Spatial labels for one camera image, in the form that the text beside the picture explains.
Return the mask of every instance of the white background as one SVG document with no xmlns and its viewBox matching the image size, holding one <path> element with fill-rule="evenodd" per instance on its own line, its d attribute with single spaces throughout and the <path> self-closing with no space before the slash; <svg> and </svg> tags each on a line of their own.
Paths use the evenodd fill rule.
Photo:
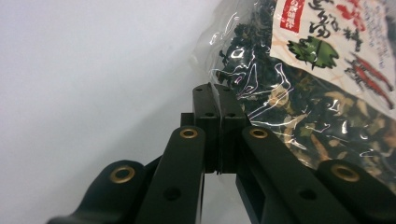
<svg viewBox="0 0 396 224">
<path fill-rule="evenodd" d="M 69 215 L 110 163 L 163 153 L 189 57 L 219 0 L 0 0 L 0 223 Z M 203 223 L 248 223 L 232 176 L 206 176 Z"/>
</svg>

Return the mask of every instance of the printed label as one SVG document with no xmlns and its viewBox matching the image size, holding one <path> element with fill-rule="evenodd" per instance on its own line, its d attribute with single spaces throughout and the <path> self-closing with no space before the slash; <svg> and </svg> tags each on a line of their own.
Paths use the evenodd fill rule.
<svg viewBox="0 0 396 224">
<path fill-rule="evenodd" d="M 385 6 L 372 0 L 277 0 L 270 55 L 396 119 L 385 15 Z"/>
</svg>

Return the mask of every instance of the black bracket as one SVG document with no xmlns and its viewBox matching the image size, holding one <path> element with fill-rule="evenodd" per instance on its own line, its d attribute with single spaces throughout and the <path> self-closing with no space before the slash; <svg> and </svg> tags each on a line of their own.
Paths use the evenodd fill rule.
<svg viewBox="0 0 396 224">
<path fill-rule="evenodd" d="M 49 224 L 200 223 L 204 176 L 236 174 L 251 223 L 396 223 L 396 197 L 360 167 L 303 166 L 271 131 L 251 126 L 233 92 L 192 91 L 163 155 L 143 166 L 117 161 L 92 182 L 78 209 Z"/>
</svg>

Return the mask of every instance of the product label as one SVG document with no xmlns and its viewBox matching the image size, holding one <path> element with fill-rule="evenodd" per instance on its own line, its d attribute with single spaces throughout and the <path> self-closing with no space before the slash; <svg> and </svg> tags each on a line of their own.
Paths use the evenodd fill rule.
<svg viewBox="0 0 396 224">
<path fill-rule="evenodd" d="M 396 119 L 386 8 L 375 0 L 277 0 L 270 55 Z"/>
</svg>

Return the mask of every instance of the plastic bag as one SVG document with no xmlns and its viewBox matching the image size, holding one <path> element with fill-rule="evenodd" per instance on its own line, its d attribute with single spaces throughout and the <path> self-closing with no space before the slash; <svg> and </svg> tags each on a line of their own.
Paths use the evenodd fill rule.
<svg viewBox="0 0 396 224">
<path fill-rule="evenodd" d="M 233 89 L 252 124 L 271 129 L 304 165 L 351 161 L 396 193 L 396 25 L 385 2 L 377 1 L 376 14 L 365 12 L 368 2 L 224 1 L 194 59 L 211 82 Z M 316 16 L 301 16 L 308 11 Z M 382 35 L 374 35 L 379 25 Z M 378 52 L 387 52 L 364 59 L 375 57 L 363 52 L 381 41 L 387 45 Z M 287 55 L 288 63 L 270 54 Z M 337 74 L 324 75 L 334 68 Z"/>
</svg>

